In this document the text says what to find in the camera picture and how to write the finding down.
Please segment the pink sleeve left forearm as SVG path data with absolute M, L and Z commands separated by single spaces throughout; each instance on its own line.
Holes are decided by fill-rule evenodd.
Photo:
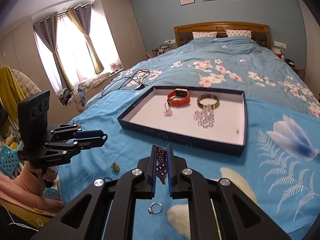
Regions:
M 43 196 L 44 187 L 35 169 L 26 161 L 21 173 L 11 179 L 1 174 L 1 200 L 19 206 L 33 213 L 53 217 L 65 206 L 62 201 L 48 199 Z

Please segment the person left hand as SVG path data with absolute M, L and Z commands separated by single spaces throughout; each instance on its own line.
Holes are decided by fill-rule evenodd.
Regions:
M 37 169 L 36 173 L 39 177 L 39 180 L 41 182 L 54 182 L 57 178 L 58 175 L 58 171 L 59 171 L 59 167 L 58 166 L 52 166 L 52 167 L 48 167 L 48 168 L 41 168 L 41 169 Z

